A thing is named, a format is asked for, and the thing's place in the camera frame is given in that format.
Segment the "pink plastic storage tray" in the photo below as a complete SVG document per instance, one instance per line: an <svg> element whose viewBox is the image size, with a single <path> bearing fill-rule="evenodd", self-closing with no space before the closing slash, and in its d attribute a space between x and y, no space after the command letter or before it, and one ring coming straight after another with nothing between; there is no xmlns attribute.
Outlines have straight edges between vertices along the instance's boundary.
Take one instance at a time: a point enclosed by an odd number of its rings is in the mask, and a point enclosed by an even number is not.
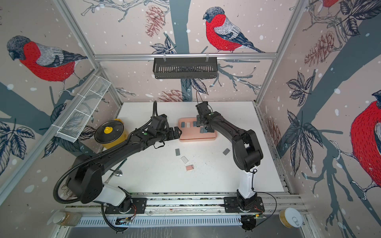
<svg viewBox="0 0 381 238"><path fill-rule="evenodd" d="M212 141L216 140L217 132L214 133L200 133L200 128L202 126L196 124L196 127L193 127L193 122L196 121L197 118L180 118L178 120L179 129L182 131L182 135L180 137L180 142L196 142L196 141ZM185 127L181 128L181 122L185 122ZM187 122L190 123L190 128L187 128Z"/></svg>

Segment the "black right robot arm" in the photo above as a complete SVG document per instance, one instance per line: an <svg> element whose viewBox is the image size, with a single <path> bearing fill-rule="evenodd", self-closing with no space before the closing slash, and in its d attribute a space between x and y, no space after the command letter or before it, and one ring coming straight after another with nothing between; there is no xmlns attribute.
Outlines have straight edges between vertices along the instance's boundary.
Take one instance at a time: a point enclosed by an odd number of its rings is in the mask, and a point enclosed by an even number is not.
<svg viewBox="0 0 381 238"><path fill-rule="evenodd" d="M226 137L232 144L232 155L236 166L242 170L237 189L238 208L244 212L262 210L256 205L258 194L254 188L257 167L263 159L263 151L253 130L244 130L227 121L219 112L212 111L208 102L196 105L197 122Z"/></svg>

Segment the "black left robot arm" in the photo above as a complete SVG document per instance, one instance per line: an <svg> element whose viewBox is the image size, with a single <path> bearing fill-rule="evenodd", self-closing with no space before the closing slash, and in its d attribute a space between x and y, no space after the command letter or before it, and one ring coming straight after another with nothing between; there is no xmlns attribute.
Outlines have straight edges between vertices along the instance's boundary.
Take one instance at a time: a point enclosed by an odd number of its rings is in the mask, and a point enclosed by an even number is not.
<svg viewBox="0 0 381 238"><path fill-rule="evenodd" d="M53 188L53 198L61 204L96 201L104 187L102 176L128 157L146 150L159 142L179 139L182 131L179 127L170 127L165 114L152 117L149 122L132 131L128 138L95 156L82 154L72 167L65 172ZM59 195L59 188L65 182L66 187L75 194L76 199L64 200Z"/></svg>

